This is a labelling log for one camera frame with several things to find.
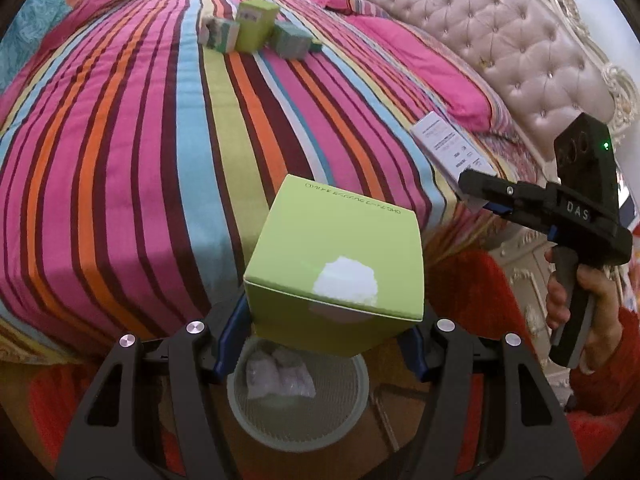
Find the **red sleeve forearm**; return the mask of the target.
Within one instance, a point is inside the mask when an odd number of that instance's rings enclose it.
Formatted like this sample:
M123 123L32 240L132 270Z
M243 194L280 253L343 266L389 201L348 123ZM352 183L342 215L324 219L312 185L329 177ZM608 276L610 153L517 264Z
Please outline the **red sleeve forearm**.
M577 281L597 299L577 368L570 372L575 407L566 415L592 471L639 408L639 318L620 305L603 271L580 266ZM471 250L442 260L426 274L426 296L438 316L490 339L507 333L533 349L506 276L487 252Z

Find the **right hand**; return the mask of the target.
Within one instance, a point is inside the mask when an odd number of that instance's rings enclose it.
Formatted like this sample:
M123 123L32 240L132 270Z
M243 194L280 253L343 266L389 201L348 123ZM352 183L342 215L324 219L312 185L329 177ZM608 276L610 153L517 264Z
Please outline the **right hand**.
M582 349L582 362L590 370L598 370L612 358L623 335L620 322L620 300L616 284L598 269L581 264L577 269L577 283L596 298L590 331ZM567 294L552 273L547 285L547 325L557 330L570 319Z

